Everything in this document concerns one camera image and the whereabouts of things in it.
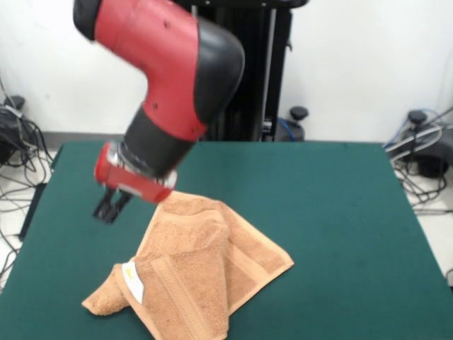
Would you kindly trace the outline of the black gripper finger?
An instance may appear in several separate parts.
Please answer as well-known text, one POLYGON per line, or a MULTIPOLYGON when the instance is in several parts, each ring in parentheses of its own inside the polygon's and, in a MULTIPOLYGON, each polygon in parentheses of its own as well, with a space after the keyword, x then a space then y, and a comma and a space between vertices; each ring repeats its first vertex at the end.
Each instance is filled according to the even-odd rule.
POLYGON ((131 200, 132 195, 129 193, 121 193, 120 197, 115 202, 109 202, 109 208, 105 213, 105 222, 108 224, 112 224, 119 214, 122 212, 124 207, 129 203, 131 200))
POLYGON ((115 210, 112 204, 112 198, 115 190, 111 188, 105 189, 105 194, 97 204, 93 216, 101 222, 112 222, 115 217, 115 210))

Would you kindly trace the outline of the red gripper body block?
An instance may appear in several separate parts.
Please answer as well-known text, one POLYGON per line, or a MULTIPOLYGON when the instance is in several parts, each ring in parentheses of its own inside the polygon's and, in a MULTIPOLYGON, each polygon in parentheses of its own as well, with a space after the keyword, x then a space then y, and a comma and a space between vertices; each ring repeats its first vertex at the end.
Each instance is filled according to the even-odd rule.
POLYGON ((165 200, 176 187, 176 170, 163 178, 140 174, 122 160, 119 147, 119 142, 106 142, 102 146, 94 167, 95 180, 107 188, 125 191, 150 203, 165 200))

